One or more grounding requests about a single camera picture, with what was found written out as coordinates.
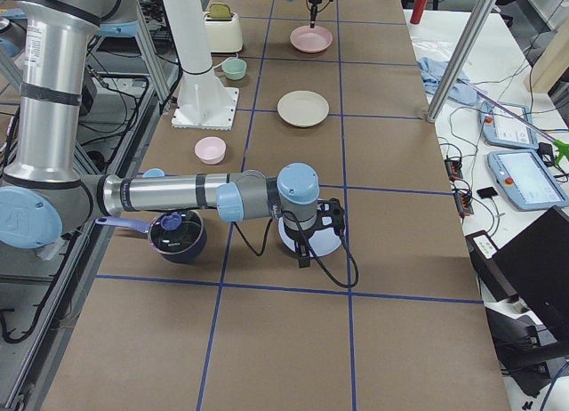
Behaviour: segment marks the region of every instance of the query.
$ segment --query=blue cloth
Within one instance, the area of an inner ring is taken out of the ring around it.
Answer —
[[[423,79],[425,92],[434,94],[445,73],[448,62],[423,57],[419,60],[418,64],[421,70],[421,79]],[[469,82],[469,78],[462,71],[459,74],[459,79]],[[449,98],[461,104],[466,104],[467,106],[474,106],[478,100],[477,92],[474,89],[460,83],[454,84]]]

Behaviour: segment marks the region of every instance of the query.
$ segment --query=pot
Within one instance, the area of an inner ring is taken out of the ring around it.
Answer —
[[[188,264],[204,250],[207,234],[204,220],[195,211],[160,214],[152,222],[121,217],[102,217],[95,223],[126,227],[147,235],[148,242],[169,262]]]

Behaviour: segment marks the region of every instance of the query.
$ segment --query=computer monitor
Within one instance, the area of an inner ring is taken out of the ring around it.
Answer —
[[[551,207],[493,259],[556,339],[569,340],[569,217],[563,210]]]

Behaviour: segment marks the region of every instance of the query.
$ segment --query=white table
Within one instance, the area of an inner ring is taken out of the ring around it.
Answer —
[[[469,13],[427,11],[423,13],[421,23],[418,25],[410,24],[410,17],[411,12],[406,11],[405,18],[407,19],[417,59],[430,57],[435,60],[449,60],[452,50],[468,20]],[[530,72],[525,57],[500,15],[491,14],[463,67],[464,73],[473,83],[500,81],[519,71],[520,67],[525,69],[520,74],[512,77],[511,82],[508,79],[498,84],[481,84],[479,87],[487,91],[488,96],[495,100],[526,105],[528,107],[531,105],[531,94],[524,85],[524,80],[529,76]],[[461,107],[461,104],[452,101],[448,101],[445,104],[436,121],[437,134],[439,137],[443,137],[441,142],[448,141],[458,146],[463,155],[472,155],[475,152],[474,147],[451,134],[449,116],[459,107]],[[552,111],[533,114],[533,123],[541,129],[565,128],[561,116],[555,110],[548,95],[535,94],[533,96],[533,112],[547,110]],[[487,167],[485,155],[500,148],[486,145],[484,137],[478,141],[480,135],[478,116],[478,112],[472,109],[459,109],[452,116],[454,134],[478,144],[477,156],[466,157],[463,160],[462,172],[465,180],[471,185],[473,190],[490,186],[498,189],[495,179]],[[569,133],[555,133],[553,135],[562,141],[569,141]],[[443,155],[446,155],[447,151],[449,156],[458,155],[458,152],[450,149],[449,146],[442,146],[441,149]],[[564,161],[562,166],[566,170],[569,167],[569,163]],[[567,185],[564,185],[563,188],[565,192],[569,192]],[[500,213],[503,213],[500,227],[493,235],[493,240],[497,246],[503,246],[508,243],[517,233],[543,214],[543,211],[518,211],[501,195],[495,197],[494,201]],[[492,216],[479,203],[474,202],[473,209],[475,214],[466,217],[462,225],[465,235],[478,230],[488,230],[492,224]],[[509,314],[513,318],[521,316],[516,314],[506,303],[495,302],[487,290],[483,290],[483,297],[487,307]],[[524,395],[513,379],[505,377],[504,382],[508,390],[512,410],[517,411],[521,409],[521,406],[529,400],[533,401],[532,409],[539,410],[547,386],[542,389],[540,396],[534,399]],[[546,410],[566,411],[567,404],[569,404],[569,377],[564,377],[557,381],[548,399]]]

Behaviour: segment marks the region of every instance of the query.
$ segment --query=pink bowl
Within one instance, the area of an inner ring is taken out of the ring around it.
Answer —
[[[324,27],[302,26],[291,33],[291,43],[299,51],[322,52],[332,44],[332,33]]]
[[[194,151],[203,163],[215,165],[225,157],[225,141],[218,137],[205,137],[196,143]]]

